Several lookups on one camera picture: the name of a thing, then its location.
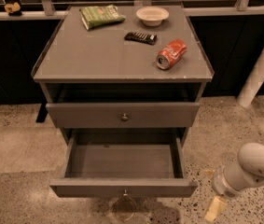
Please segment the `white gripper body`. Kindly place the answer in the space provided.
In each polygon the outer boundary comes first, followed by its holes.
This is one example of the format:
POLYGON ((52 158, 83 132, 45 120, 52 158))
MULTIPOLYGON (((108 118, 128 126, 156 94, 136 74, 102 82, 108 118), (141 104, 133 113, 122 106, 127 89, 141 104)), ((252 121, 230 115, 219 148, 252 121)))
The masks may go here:
POLYGON ((212 189, 214 192, 225 199, 234 199, 240 195, 240 192, 235 190, 224 176, 224 167, 218 167, 212 177, 212 189))

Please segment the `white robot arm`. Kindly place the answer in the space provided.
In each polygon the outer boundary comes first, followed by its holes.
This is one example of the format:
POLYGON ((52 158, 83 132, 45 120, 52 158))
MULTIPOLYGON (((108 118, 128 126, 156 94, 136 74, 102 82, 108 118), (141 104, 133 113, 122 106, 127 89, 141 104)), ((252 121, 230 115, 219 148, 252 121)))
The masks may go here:
POLYGON ((212 223, 246 189, 264 186, 264 145, 244 144, 234 162, 209 172, 215 196, 209 201, 204 220, 212 223))

